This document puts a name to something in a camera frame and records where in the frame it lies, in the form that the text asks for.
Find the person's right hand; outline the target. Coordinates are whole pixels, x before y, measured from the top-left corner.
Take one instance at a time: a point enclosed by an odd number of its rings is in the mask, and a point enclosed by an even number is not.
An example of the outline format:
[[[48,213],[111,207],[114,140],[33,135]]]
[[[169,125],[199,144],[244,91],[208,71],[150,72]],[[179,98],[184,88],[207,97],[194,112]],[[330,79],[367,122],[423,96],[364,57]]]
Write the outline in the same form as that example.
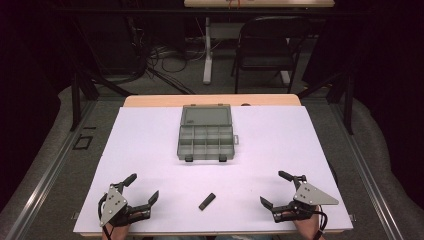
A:
[[[294,225],[304,240],[326,240],[323,235],[319,239],[315,238],[320,228],[320,217],[318,214],[313,214],[309,219],[295,220]]]

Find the small black rectangular block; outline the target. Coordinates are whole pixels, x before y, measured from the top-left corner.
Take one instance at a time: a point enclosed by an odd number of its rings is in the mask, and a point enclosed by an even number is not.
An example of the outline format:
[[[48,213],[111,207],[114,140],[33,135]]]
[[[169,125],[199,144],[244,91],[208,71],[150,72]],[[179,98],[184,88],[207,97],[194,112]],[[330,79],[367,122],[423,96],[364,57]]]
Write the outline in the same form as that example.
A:
[[[216,195],[214,193],[210,193],[199,205],[199,209],[203,211],[214,199]]]

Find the grey plastic compartment box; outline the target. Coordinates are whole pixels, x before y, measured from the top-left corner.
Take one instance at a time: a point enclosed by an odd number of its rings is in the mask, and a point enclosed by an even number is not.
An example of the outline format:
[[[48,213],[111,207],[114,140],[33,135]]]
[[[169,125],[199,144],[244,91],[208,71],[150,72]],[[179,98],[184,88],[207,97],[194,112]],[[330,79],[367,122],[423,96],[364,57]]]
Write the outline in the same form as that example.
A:
[[[180,160],[226,162],[234,158],[235,144],[230,105],[183,107],[177,145]]]

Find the person's left hand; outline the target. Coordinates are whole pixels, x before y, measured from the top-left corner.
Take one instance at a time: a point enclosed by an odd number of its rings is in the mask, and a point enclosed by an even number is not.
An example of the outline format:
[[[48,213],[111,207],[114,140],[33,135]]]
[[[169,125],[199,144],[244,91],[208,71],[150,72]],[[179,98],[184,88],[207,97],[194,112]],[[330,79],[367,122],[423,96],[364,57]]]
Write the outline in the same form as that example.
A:
[[[107,233],[102,231],[102,240],[126,240],[130,229],[129,225],[113,227],[109,223],[107,223],[105,227]]]

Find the black metal frame post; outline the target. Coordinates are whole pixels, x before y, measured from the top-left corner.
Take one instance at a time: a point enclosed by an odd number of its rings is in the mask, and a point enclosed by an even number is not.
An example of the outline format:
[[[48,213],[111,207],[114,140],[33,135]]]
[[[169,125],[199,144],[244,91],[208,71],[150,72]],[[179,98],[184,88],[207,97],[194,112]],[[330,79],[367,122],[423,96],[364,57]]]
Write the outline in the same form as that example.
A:
[[[76,70],[71,82],[71,131],[74,131],[77,128],[82,119],[80,93],[83,93],[89,101],[94,101],[99,97],[99,93],[95,87],[95,84],[92,82],[92,76],[90,75],[89,69],[82,64],[76,66]]]
[[[332,74],[330,77],[320,81],[317,84],[309,86],[306,90],[297,94],[299,99],[303,99],[316,92],[327,84],[331,84],[330,90],[326,95],[328,103],[339,103],[341,97],[344,97],[343,125],[350,135],[353,135],[352,129],[352,110],[353,110],[353,92],[354,92],[354,74],[351,69],[345,68]]]

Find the wooden desk with white legs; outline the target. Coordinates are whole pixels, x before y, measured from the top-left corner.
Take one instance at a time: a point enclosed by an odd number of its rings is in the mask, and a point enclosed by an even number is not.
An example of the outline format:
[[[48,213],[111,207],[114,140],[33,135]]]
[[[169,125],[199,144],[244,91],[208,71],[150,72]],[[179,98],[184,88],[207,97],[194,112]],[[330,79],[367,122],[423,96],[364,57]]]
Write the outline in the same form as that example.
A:
[[[253,9],[271,10],[278,8],[332,8],[334,0],[184,0],[184,6],[192,9],[203,10],[240,10]],[[205,66],[203,83],[210,84],[212,81],[212,39],[236,39],[242,27],[240,20],[214,22],[210,17],[205,18]]]

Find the black horizontal frame bar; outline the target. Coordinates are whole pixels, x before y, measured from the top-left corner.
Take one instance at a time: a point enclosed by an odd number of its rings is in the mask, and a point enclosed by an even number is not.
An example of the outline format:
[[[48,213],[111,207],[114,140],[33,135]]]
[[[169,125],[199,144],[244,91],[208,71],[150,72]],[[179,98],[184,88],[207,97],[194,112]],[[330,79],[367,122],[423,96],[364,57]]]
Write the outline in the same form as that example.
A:
[[[110,15],[143,15],[143,16],[306,16],[312,18],[326,17],[363,17],[373,13],[372,10],[353,11],[326,8],[307,10],[294,9],[98,9],[98,8],[52,8],[56,14],[110,14]]]

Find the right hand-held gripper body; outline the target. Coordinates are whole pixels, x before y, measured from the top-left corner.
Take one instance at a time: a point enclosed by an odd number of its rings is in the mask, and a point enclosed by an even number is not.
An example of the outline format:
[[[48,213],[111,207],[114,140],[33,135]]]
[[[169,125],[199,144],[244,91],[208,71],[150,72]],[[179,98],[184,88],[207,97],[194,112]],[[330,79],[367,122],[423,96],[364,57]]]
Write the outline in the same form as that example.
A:
[[[338,205],[339,201],[310,184],[305,175],[297,176],[300,187],[296,190],[293,200],[285,206],[290,211],[285,213],[272,213],[276,223],[284,221],[305,220],[317,214],[316,208],[321,205]]]

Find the black folding chair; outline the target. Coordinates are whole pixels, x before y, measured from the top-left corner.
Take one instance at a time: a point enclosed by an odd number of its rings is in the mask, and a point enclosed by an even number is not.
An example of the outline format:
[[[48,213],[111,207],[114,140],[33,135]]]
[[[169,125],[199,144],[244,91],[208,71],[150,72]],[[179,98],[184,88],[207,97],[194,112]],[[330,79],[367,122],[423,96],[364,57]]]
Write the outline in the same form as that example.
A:
[[[240,29],[232,66],[234,92],[238,92],[243,70],[290,72],[290,93],[302,45],[310,31],[310,21],[299,16],[262,16],[247,21]]]

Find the aluminium floor rail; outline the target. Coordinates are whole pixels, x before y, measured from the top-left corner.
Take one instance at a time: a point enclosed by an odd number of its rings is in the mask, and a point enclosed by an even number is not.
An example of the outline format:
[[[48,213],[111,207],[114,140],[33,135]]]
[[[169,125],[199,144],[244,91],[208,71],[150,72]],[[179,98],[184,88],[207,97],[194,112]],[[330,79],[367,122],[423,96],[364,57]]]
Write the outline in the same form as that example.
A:
[[[367,191],[368,197],[373,205],[374,211],[380,220],[388,240],[404,240],[404,237],[396,221],[394,220],[392,212],[389,209],[387,201],[383,197],[355,137],[348,132],[344,125],[342,111],[335,104],[330,104],[329,107],[335,116],[336,122],[353,154],[353,163],[357,169],[361,181]]]
[[[95,101],[85,104],[80,123],[66,134],[57,154],[48,161],[4,240],[82,240],[73,229],[94,168],[91,149],[97,127],[92,115],[96,107]]]

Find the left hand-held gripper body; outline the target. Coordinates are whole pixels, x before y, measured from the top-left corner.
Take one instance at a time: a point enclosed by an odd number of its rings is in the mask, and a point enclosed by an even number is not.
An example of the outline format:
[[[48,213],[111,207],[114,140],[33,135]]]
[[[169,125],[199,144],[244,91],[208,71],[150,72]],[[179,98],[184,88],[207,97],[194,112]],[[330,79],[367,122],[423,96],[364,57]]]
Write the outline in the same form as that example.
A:
[[[99,201],[98,215],[100,226],[105,227],[107,223],[114,227],[133,224],[150,218],[151,210],[135,212],[134,207],[128,204],[123,193],[117,190],[118,184],[111,184],[107,193]]]

